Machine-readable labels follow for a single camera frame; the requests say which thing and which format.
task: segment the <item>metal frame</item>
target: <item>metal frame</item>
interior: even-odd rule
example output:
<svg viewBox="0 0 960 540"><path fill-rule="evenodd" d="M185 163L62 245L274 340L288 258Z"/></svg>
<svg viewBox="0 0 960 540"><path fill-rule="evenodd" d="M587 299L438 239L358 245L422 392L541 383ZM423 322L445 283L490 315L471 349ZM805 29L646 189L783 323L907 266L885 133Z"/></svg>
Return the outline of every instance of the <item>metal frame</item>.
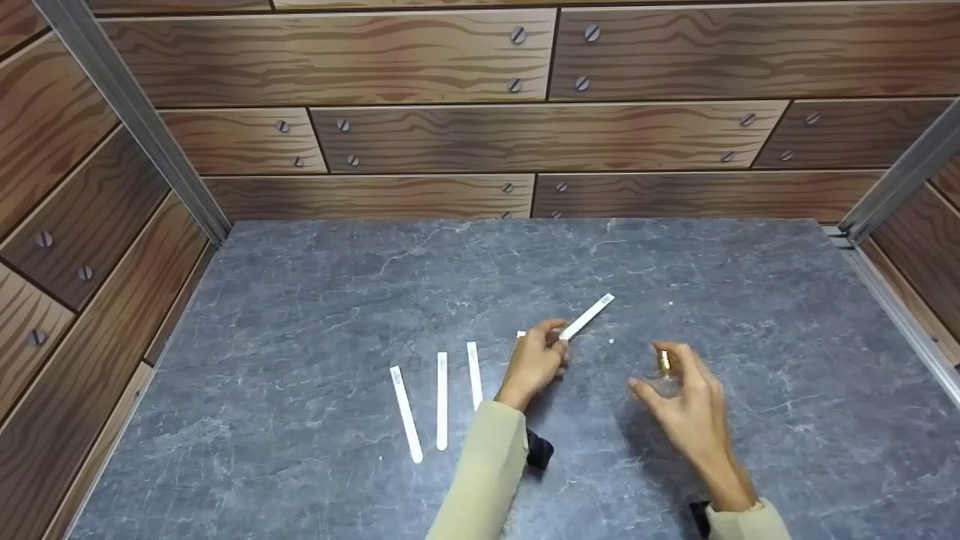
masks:
<svg viewBox="0 0 960 540"><path fill-rule="evenodd" d="M960 97L953 101L839 224L858 245L960 151Z"/></svg>
<svg viewBox="0 0 960 540"><path fill-rule="evenodd" d="M890 287L876 267L864 255L860 248L845 250L841 255L850 262L860 280L867 285L874 298L887 312L900 333L926 364L934 379L947 392L953 404L960 408L960 373L950 364L949 359L933 343L917 319L910 313L894 289Z"/></svg>
<svg viewBox="0 0 960 540"><path fill-rule="evenodd" d="M33 0L67 51L173 188L210 241L227 239L230 222L167 130L147 94L80 0Z"/></svg>

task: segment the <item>right hand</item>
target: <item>right hand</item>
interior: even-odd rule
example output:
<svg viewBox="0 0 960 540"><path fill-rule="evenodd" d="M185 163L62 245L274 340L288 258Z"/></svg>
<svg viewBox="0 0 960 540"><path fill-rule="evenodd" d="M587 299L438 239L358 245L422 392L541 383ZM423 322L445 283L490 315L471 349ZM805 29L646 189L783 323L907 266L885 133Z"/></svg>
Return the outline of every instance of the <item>right hand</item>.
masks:
<svg viewBox="0 0 960 540"><path fill-rule="evenodd" d="M628 384L663 426L667 437L708 485L717 510L743 511L756 501L747 471L733 456L723 385L685 343L655 341L666 351L681 381L680 394L663 398L649 384L630 378Z"/></svg>

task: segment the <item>sleeve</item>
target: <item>sleeve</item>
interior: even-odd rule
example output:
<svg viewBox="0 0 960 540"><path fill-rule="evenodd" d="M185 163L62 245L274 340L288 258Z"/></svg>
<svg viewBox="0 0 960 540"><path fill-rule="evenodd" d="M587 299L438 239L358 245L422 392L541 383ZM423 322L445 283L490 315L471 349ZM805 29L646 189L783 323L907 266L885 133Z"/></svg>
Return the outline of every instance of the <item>sleeve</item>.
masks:
<svg viewBox="0 0 960 540"><path fill-rule="evenodd" d="M480 404L427 540L499 538L527 452L523 413L497 402Z"/></svg>
<svg viewBox="0 0 960 540"><path fill-rule="evenodd" d="M777 509L766 499L746 512L717 512L707 507L710 540L790 540Z"/></svg>

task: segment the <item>wooden wall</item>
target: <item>wooden wall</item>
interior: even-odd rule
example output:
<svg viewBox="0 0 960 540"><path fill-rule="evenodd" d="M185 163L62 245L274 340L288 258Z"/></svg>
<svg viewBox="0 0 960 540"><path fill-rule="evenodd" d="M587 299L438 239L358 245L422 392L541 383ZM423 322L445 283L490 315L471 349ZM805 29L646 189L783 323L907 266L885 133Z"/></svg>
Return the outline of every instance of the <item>wooden wall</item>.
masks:
<svg viewBox="0 0 960 540"><path fill-rule="evenodd" d="M862 248L930 340L960 367L960 154Z"/></svg>
<svg viewBox="0 0 960 540"><path fill-rule="evenodd" d="M960 93L956 0L89 3L231 219L835 223Z"/></svg>
<svg viewBox="0 0 960 540"><path fill-rule="evenodd" d="M0 539L59 539L212 253L29 0L0 2Z"/></svg>

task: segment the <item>screw head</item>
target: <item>screw head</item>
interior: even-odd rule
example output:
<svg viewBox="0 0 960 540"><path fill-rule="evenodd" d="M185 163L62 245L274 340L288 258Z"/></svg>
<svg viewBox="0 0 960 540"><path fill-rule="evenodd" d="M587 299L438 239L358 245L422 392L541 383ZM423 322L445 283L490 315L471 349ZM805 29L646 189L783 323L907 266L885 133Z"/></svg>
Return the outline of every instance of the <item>screw head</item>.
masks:
<svg viewBox="0 0 960 540"><path fill-rule="evenodd" d="M80 278L81 282L89 282L93 279L93 268L87 265L81 266L77 269L77 277Z"/></svg>
<svg viewBox="0 0 960 540"><path fill-rule="evenodd" d="M524 30L522 26L517 26L510 32L510 41L512 41L514 45L519 45L520 43L526 40L527 40L527 31Z"/></svg>
<svg viewBox="0 0 960 540"><path fill-rule="evenodd" d="M584 30L584 39L587 40L587 43L593 43L594 41L596 41L596 40L599 39L599 38L600 38L600 27L599 27L599 26L597 26L597 25L595 25L595 24L591 24L591 25L587 26L587 29L586 29L586 30Z"/></svg>
<svg viewBox="0 0 960 540"><path fill-rule="evenodd" d="M54 245L54 236L46 231L40 231L34 236L34 241L41 248L49 248Z"/></svg>
<svg viewBox="0 0 960 540"><path fill-rule="evenodd" d="M27 332L27 343L33 347L39 347L47 342L47 332L34 328L31 331Z"/></svg>

